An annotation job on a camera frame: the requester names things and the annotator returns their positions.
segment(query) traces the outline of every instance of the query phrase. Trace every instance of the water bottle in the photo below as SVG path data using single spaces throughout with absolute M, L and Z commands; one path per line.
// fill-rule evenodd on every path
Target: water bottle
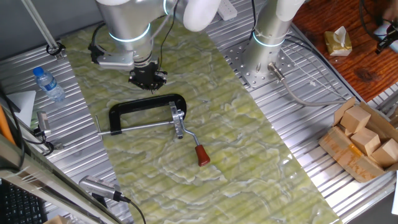
M 59 102 L 65 99 L 65 92 L 50 72 L 37 67 L 33 69 L 33 74 L 36 76 L 36 83 L 52 101 Z

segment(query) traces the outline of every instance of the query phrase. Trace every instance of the blue led ring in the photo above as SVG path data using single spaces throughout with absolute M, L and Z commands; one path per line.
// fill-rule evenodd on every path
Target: blue led ring
M 117 37 L 114 37 L 111 33 L 109 33 L 109 34 L 110 34 L 110 36 L 111 36 L 113 39 L 115 39 L 115 40 L 117 40 L 117 41 L 120 41 L 120 42 L 134 42 L 134 41 L 137 41 L 137 40 L 143 38 L 143 37 L 149 32 L 149 29 L 150 29 L 150 24 L 148 25 L 147 30 L 145 30 L 145 32 L 144 32 L 143 34 L 139 35 L 139 36 L 136 37 L 136 38 L 129 39 L 129 40 L 119 39 L 119 38 L 117 38 Z
M 259 43 L 259 44 L 261 44 L 261 45 L 263 45 L 263 46 L 265 46 L 265 47 L 277 47 L 277 46 L 281 45 L 281 44 L 285 41 L 285 39 L 284 39 L 284 40 L 282 40 L 282 42 L 279 43 L 279 44 L 265 44 L 265 43 L 260 42 L 260 40 L 257 39 L 257 37 L 256 37 L 256 35 L 255 35 L 254 32 L 253 32 L 253 37 L 254 37 L 254 40 L 257 41 L 257 43 Z

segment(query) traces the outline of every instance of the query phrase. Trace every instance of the cardboard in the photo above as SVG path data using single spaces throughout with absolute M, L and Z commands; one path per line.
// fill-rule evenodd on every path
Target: cardboard
M 359 182 L 367 182 L 384 170 L 364 155 L 338 127 L 332 127 L 319 145 Z
M 363 154 L 354 143 L 336 125 L 341 121 L 344 112 L 355 104 L 355 99 L 349 99 L 335 112 L 333 127 L 319 140 L 319 145 L 326 150 L 358 182 L 367 182 L 391 170 L 398 170 L 398 163 L 383 169 L 372 158 Z M 378 112 L 361 102 L 360 107 L 371 114 L 366 128 L 379 135 L 381 143 L 390 139 L 398 142 L 398 130 L 392 127 Z
M 353 133 L 352 133 L 351 131 L 348 131 L 346 128 L 344 128 L 343 125 L 337 124 L 337 126 L 344 132 L 344 134 L 345 134 L 347 137 L 350 138 L 350 137 L 353 135 Z
M 68 224 L 68 220 L 60 215 L 57 215 L 56 217 L 45 222 L 44 224 Z

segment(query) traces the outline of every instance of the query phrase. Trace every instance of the connector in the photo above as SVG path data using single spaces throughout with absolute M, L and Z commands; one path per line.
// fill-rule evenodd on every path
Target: connector
M 282 81 L 282 80 L 285 79 L 284 74 L 282 74 L 282 72 L 279 71 L 279 69 L 276 67 L 276 65 L 275 65 L 274 62 L 271 62 L 271 63 L 268 65 L 268 70 L 269 70 L 270 72 L 275 73 L 275 76 L 276 76 L 276 78 L 277 78 L 279 81 Z

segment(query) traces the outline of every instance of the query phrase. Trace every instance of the green marble mat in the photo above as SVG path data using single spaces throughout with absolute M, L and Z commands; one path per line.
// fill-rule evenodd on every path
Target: green marble mat
M 156 46 L 168 29 L 156 38 Z M 91 63 L 87 46 L 93 30 L 62 41 L 101 128 L 109 129 L 108 111 L 116 103 L 178 93 L 188 105 L 186 127 L 211 157 L 198 167 L 193 138 L 185 134 L 178 140 L 173 126 L 104 137 L 123 193 L 148 223 L 341 223 L 205 33 L 174 24 L 164 44 L 168 82 L 152 95 L 128 83 L 128 72 Z M 114 50 L 106 29 L 98 42 Z M 125 114 L 122 124 L 170 119 L 170 109 L 163 107 Z M 130 211 L 142 223 L 133 207 Z

